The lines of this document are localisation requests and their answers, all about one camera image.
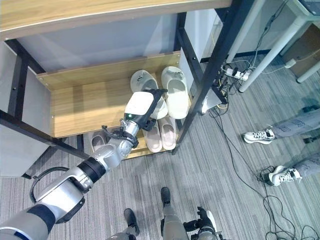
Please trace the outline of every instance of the desk leg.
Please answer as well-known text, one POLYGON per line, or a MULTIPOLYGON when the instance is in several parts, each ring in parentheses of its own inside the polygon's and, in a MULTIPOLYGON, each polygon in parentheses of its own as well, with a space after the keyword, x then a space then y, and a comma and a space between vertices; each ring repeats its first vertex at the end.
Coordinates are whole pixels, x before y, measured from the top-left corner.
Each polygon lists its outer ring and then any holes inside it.
POLYGON ((280 53, 280 51, 286 46, 290 39, 299 31, 301 27, 307 21, 297 16, 294 22, 289 26, 285 33, 276 41, 270 52, 264 57, 257 68, 249 76, 248 80, 243 83, 239 91, 243 93, 247 88, 256 80, 256 78, 262 73, 262 71, 271 63, 271 61, 280 53))
POLYGON ((260 10, 262 9, 263 5, 265 4, 265 1, 266 0, 254 1, 248 16, 246 17, 238 35, 236 36, 234 43, 232 44, 232 47, 231 47, 229 54, 228 54, 228 57, 226 58, 226 61, 225 61, 226 63, 231 63, 232 60, 234 59, 241 44, 243 43, 248 32, 250 31, 252 24, 255 22, 257 15, 260 13, 260 10))
POLYGON ((304 80, 314 74, 316 71, 320 70, 320 61, 318 61, 313 67, 308 69, 304 74, 302 74, 296 81, 301 84, 304 80))

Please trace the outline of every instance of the silver robot arm segment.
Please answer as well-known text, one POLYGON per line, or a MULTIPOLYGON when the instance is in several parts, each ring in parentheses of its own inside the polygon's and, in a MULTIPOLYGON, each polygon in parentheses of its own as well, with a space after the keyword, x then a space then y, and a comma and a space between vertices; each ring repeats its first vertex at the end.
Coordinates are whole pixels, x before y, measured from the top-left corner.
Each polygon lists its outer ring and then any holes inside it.
POLYGON ((137 147, 139 129, 149 131, 164 89, 135 92, 129 100, 119 130, 102 128, 111 138, 92 157, 74 166, 53 181, 35 199, 35 204, 0 224, 1 240, 45 240, 54 224, 69 221, 85 203, 87 193, 105 173, 117 167, 137 147))

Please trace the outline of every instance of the gray jeans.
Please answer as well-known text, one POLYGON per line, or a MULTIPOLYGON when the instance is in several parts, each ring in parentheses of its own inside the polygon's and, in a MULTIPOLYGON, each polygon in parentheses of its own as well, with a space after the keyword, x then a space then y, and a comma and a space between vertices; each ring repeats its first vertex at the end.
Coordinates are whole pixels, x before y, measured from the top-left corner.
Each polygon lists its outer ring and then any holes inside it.
POLYGON ((136 229, 132 226, 127 227, 123 232, 108 237, 106 240, 135 240, 136 229))
POLYGON ((320 152, 306 157, 295 164, 293 168, 295 168, 303 178, 320 173, 320 152))
POLYGON ((320 128, 320 108, 300 114, 272 127, 275 137, 285 138, 320 128))
POLYGON ((183 223, 169 204, 163 208, 163 240, 189 240, 183 223))

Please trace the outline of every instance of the slipper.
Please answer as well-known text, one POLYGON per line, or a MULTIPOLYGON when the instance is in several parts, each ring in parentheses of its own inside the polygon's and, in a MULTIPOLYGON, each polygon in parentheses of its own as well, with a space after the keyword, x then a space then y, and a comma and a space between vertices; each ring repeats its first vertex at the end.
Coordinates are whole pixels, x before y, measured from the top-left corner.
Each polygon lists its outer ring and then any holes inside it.
POLYGON ((142 130, 142 132, 143 132, 144 140, 148 149, 153 153, 160 152, 162 149, 162 141, 161 141, 158 122, 155 123, 155 125, 150 131, 142 130))
MULTIPOLYGON (((136 71, 130 80, 130 87, 133 93, 141 92, 143 90, 158 89, 157 81, 146 70, 136 71)), ((168 114, 167 104, 163 97, 158 101, 151 118, 162 119, 168 114)))
POLYGON ((90 143, 92 151, 95 152, 103 145, 106 145, 108 143, 108 139, 103 131, 96 131, 92 135, 90 143))
POLYGON ((166 116, 158 120, 162 146, 165 150, 172 150, 176 147, 176 121, 166 116))
POLYGON ((161 74, 162 86, 168 89, 166 104, 169 116, 174 119, 184 119, 189 111, 187 81, 181 69, 167 66, 161 74))

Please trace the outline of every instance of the shoe rack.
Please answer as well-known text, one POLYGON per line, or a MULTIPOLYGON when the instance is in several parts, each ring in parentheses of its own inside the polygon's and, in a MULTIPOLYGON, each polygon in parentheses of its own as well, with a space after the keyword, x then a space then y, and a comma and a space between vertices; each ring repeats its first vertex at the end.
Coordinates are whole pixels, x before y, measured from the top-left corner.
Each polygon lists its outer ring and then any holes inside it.
MULTIPOLYGON (((37 79, 51 92, 51 136, 65 138, 101 130, 101 125, 118 127, 133 94, 130 78, 138 70, 148 71, 161 88, 161 72, 178 67, 180 52, 158 54, 121 62, 64 69, 38 74, 37 79)), ((145 139, 129 156, 151 154, 145 139)))
MULTIPOLYGON (((176 121, 179 136, 177 147, 172 151, 175 154, 196 114, 201 112, 202 102, 215 84, 221 65, 253 2, 254 0, 55 0, 48 4, 48 1, 43 0, 2 0, 0 40, 5 41, 17 57, 8 111, 0 110, 0 124, 50 147, 87 159, 89 155, 83 150, 83 134, 99 130, 101 125, 119 125, 132 95, 131 75, 137 70, 145 69, 161 87, 162 70, 167 66, 178 67, 182 49, 194 78, 196 93, 191 97, 186 118, 176 121), (217 13, 223 16, 223 28, 205 71, 200 66, 185 30, 187 12, 201 9, 218 9, 217 13), (174 52, 127 61, 46 72, 17 40, 28 35, 163 14, 177 14, 174 52), (28 67, 51 92, 51 134, 22 120, 28 67), (77 136, 77 148, 63 141, 64 137, 74 135, 77 136)), ((223 101, 220 91, 215 88, 212 90, 223 101)), ((138 138, 140 145, 132 151, 130 158, 150 154, 141 132, 138 138)))

